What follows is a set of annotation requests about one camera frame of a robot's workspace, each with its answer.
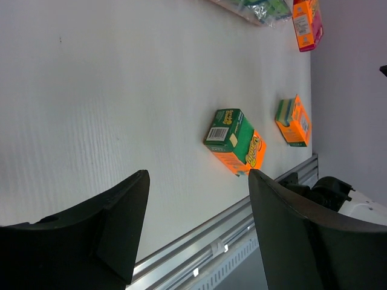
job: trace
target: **metal frame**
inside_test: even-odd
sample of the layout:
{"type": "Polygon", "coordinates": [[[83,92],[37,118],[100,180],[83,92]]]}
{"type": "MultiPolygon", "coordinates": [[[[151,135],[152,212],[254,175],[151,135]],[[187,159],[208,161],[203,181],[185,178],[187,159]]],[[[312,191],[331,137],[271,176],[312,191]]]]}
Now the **metal frame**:
{"type": "MultiPolygon", "coordinates": [[[[310,159],[277,178],[298,172],[299,182],[305,183],[318,174],[318,158],[310,159]]],[[[211,262],[218,253],[213,243],[232,246],[245,234],[254,231],[250,198],[246,197],[212,219],[196,227],[154,254],[139,261],[133,273],[129,290],[181,289],[193,279],[193,271],[211,262]]]]}
{"type": "Polygon", "coordinates": [[[259,244],[256,231],[252,229],[235,242],[229,248],[227,254],[217,257],[208,263],[200,270],[201,274],[181,285],[181,289],[215,289],[258,248],[259,244]]]}

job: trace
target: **orange box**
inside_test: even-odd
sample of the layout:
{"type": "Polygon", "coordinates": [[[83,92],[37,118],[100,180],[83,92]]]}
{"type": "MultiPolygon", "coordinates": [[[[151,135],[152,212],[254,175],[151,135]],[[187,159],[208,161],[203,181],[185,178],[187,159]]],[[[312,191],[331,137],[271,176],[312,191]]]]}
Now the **orange box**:
{"type": "Polygon", "coordinates": [[[314,50],[324,35],[319,0],[294,0],[293,23],[300,51],[314,50]]]}
{"type": "Polygon", "coordinates": [[[290,146],[307,147],[309,145],[312,125],[298,95],[295,98],[281,100],[276,123],[290,146]]]}

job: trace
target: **white conveyor belt surface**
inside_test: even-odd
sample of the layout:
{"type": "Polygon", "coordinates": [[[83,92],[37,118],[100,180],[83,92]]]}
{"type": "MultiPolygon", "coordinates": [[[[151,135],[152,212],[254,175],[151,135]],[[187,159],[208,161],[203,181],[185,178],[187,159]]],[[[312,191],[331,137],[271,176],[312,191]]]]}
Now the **white conveyor belt surface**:
{"type": "Polygon", "coordinates": [[[262,135],[272,178],[311,156],[274,122],[296,94],[311,114],[310,54],[291,21],[256,27],[205,0],[14,0],[0,27],[1,225],[148,169],[146,257],[248,195],[202,145],[219,108],[262,135]]]}

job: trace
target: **product logo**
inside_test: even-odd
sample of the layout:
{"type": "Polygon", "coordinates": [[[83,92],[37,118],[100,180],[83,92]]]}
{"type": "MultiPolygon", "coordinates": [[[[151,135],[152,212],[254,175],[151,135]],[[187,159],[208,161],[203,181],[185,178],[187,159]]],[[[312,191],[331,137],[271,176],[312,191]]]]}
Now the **product logo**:
{"type": "Polygon", "coordinates": [[[249,152],[246,155],[246,162],[251,165],[251,167],[256,166],[256,153],[257,151],[260,151],[262,147],[262,140],[259,139],[257,136],[253,136],[251,142],[250,142],[250,148],[249,152]]]}
{"type": "Polygon", "coordinates": [[[232,113],[233,110],[226,111],[226,115],[224,116],[223,124],[231,125],[232,124],[232,113]]]}
{"type": "Polygon", "coordinates": [[[311,8],[312,8],[312,21],[313,21],[316,15],[316,10],[320,8],[318,1],[312,1],[311,8]]]}

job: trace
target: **white robot part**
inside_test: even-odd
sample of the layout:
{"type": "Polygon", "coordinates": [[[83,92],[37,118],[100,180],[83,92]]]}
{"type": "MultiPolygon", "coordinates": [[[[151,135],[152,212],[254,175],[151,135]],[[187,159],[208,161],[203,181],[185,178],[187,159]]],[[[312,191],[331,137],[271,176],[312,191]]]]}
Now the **white robot part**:
{"type": "Polygon", "coordinates": [[[372,222],[379,225],[387,225],[387,208],[367,198],[363,193],[351,190],[349,197],[352,201],[345,201],[340,214],[361,221],[372,222]]]}

